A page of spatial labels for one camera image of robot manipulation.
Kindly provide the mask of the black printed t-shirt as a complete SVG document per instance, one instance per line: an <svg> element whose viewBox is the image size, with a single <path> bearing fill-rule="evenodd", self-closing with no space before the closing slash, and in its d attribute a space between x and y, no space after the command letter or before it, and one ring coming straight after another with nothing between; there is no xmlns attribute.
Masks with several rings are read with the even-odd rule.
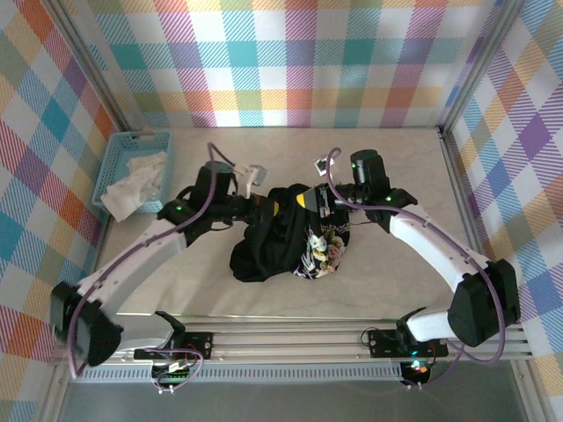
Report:
<svg viewBox="0 0 563 422"><path fill-rule="evenodd" d="M230 255L233 276L243 282L263 282L280 273L315 280L338 270L350 240L348 212L320 217L296 201L309 187L294 184L272 189L268 198L280 210L268 222L245 229Z"/></svg>

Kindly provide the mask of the white cloth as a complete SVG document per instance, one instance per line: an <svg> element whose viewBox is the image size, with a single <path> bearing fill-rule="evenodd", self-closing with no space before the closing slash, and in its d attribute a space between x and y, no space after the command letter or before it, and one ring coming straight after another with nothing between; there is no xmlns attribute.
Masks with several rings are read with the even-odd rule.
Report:
<svg viewBox="0 0 563 422"><path fill-rule="evenodd" d="M166 159L163 151L131 158L127 163L129 175L106 188L101 201L117 222L127 219L146 201L157 199Z"/></svg>

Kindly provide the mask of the blue plastic basket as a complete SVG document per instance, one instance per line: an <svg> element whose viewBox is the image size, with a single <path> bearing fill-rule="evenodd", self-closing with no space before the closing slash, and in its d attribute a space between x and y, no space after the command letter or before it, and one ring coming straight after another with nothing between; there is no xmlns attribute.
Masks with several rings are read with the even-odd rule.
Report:
<svg viewBox="0 0 563 422"><path fill-rule="evenodd" d="M92 204L110 214L101 201L101 195L106 192L108 186L129 175L128 160L151 156L161 151L167 153L167 159L160 194L156 200L146 201L134 214L156 213L162 209L170 192L175 153L174 141L168 131L120 132L111 135L92 195Z"/></svg>

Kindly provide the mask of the controller board with green terminal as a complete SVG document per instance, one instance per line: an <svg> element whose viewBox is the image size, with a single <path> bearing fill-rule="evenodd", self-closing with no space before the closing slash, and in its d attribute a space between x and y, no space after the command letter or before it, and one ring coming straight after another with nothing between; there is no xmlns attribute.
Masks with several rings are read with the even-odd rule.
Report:
<svg viewBox="0 0 563 422"><path fill-rule="evenodd" d="M153 365L150 370L150 379L155 386L168 389L185 381L192 373L193 365L178 367L174 371L168 365Z"/></svg>

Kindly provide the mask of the controller board with orange part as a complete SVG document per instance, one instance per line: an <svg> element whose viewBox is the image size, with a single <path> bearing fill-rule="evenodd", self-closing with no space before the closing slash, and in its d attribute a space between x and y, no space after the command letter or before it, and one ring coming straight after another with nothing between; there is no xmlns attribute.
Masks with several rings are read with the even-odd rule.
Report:
<svg viewBox="0 0 563 422"><path fill-rule="evenodd" d="M401 382L407 386L424 384L429 382L432 372L432 364L428 361L413 360L401 362Z"/></svg>

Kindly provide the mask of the aluminium mounting rail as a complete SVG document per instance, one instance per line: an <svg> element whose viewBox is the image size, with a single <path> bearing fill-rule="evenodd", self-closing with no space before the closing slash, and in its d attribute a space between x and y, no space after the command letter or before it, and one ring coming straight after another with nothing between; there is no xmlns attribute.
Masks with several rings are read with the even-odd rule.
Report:
<svg viewBox="0 0 563 422"><path fill-rule="evenodd" d="M420 358L394 356L370 358L369 348L361 334L369 327L381 330L395 328L392 320L361 318L299 318L238 316L175 316L187 332L212 332L211 357L205 363L216 364L305 364L351 363L369 361L432 361L433 355ZM159 347L172 327L162 317L148 314L119 314L115 324L124 326L122 342L100 365L133 365L134 350ZM502 360L529 360L530 344L523 327L514 324L506 329ZM465 351L479 359L490 359L500 345L499 335L476 348ZM149 363L138 360L135 363Z"/></svg>

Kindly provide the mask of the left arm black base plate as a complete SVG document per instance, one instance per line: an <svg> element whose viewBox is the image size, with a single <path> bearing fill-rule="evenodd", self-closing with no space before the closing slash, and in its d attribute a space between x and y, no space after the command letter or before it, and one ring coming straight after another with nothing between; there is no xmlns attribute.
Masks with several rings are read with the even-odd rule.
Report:
<svg viewBox="0 0 563 422"><path fill-rule="evenodd" d="M212 332L183 332L172 334L162 346L145 346L134 350L135 360L182 360L189 359L188 353L179 350L189 349L199 352L203 359L209 359L213 348Z"/></svg>

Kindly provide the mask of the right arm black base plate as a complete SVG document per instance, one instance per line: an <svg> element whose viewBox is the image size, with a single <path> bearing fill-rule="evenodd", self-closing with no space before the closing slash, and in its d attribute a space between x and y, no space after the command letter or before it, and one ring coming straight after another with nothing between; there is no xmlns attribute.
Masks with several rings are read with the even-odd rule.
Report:
<svg viewBox="0 0 563 422"><path fill-rule="evenodd" d="M414 346L404 346L395 339L395 331L367 329L362 337L369 348L371 358L442 358L449 355L448 347L439 340L419 342Z"/></svg>

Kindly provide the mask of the aluminium frame leg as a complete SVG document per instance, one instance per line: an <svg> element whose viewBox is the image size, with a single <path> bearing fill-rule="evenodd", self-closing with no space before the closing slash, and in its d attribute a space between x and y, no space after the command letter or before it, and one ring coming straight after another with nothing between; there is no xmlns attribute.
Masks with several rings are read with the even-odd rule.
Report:
<svg viewBox="0 0 563 422"><path fill-rule="evenodd" d="M52 367L37 422L58 422L69 379L67 365L59 364Z"/></svg>
<svg viewBox="0 0 563 422"><path fill-rule="evenodd" d="M549 422L527 360L512 360L511 367L528 422Z"/></svg>

